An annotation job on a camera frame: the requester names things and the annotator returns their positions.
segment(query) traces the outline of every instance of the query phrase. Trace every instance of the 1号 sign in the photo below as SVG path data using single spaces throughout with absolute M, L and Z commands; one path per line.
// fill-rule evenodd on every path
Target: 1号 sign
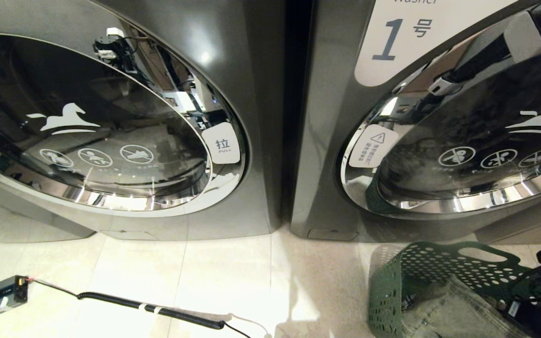
M 377 0 L 354 75 L 378 86 L 515 0 Z

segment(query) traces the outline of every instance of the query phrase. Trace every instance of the white icon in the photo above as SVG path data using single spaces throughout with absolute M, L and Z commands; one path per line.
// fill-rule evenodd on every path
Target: white icon
M 217 139 L 216 147 L 218 148 L 218 150 L 223 152 L 221 149 L 230 148 L 231 146 L 229 145 L 229 141 L 224 138 L 224 139 Z
M 481 166 L 485 169 L 497 168 L 514 160 L 515 157 L 517 157 L 517 151 L 515 149 L 500 150 L 483 159 Z
M 120 148 L 120 155 L 129 162 L 139 164 L 149 163 L 154 160 L 153 152 L 138 144 L 127 144 Z
M 456 147 L 444 152 L 438 159 L 438 162 L 444 167 L 454 167 L 469 162 L 474 156 L 474 148 Z
M 93 148 L 82 148 L 78 154 L 81 160 L 96 167 L 109 167 L 113 162 L 108 154 Z
M 541 150 L 531 154 L 519 162 L 519 166 L 522 168 L 530 167 L 541 162 Z
M 377 143 L 383 143 L 385 141 L 385 133 L 380 133 L 379 135 L 371 137 L 371 140 Z
M 78 107 L 76 103 L 68 103 L 62 108 L 62 116 L 45 116 L 43 114 L 28 114 L 27 117 L 30 118 L 46 118 L 47 122 L 41 128 L 41 131 L 46 131 L 48 129 L 58 128 L 58 127 L 71 127 L 71 126 L 92 126 L 92 127 L 101 127 L 99 124 L 90 123 L 84 121 L 78 113 L 86 114 L 81 107 Z M 95 132 L 90 129 L 64 129 L 61 131 L 53 132 L 52 135 L 58 133 L 80 133 L 80 132 Z
M 53 164 L 59 165 L 60 167 L 69 168 L 75 165 L 75 163 L 72 162 L 72 160 L 68 156 L 60 152 L 56 152 L 55 150 L 43 148 L 39 150 L 39 154 L 41 154 L 41 156 L 45 158 L 45 160 L 48 160 Z
M 509 131 L 509 133 L 541 133 L 540 129 L 530 129 L 535 127 L 541 127 L 541 115 L 537 114 L 537 111 L 520 111 L 521 115 L 531 115 L 534 116 L 529 120 L 517 124 L 511 124 L 505 128 L 529 128 L 529 129 L 520 129 L 516 131 Z

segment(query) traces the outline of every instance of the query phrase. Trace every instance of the plastic basket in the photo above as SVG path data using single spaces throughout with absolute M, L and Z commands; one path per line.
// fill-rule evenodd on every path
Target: plastic basket
M 502 256 L 506 261 L 483 261 L 460 254 L 476 248 Z M 402 337 L 402 299 L 433 282 L 444 282 L 452 274 L 478 294 L 509 302 L 508 284 L 529 268 L 519 257 L 477 242 L 442 246 L 415 242 L 404 248 L 371 278 L 369 327 L 378 338 Z

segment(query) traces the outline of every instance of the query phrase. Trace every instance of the washing machine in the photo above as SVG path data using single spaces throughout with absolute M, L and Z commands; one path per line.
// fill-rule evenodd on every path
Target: washing machine
M 293 233 L 455 240 L 541 212 L 541 1 L 317 0 L 310 27 Z
M 283 2 L 0 2 L 0 185 L 121 239 L 279 226 Z

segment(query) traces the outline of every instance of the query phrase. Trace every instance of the tile floor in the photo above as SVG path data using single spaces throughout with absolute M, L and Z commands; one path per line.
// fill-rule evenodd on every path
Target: tile floor
M 27 274 L 75 292 L 96 291 L 206 313 L 253 338 L 370 338 L 369 273 L 401 244 L 272 235 L 194 242 L 123 241 L 97 234 L 43 244 L 0 244 L 0 280 Z M 534 267 L 541 246 L 499 246 Z M 0 338 L 237 338 L 32 284 L 28 304 L 0 315 Z

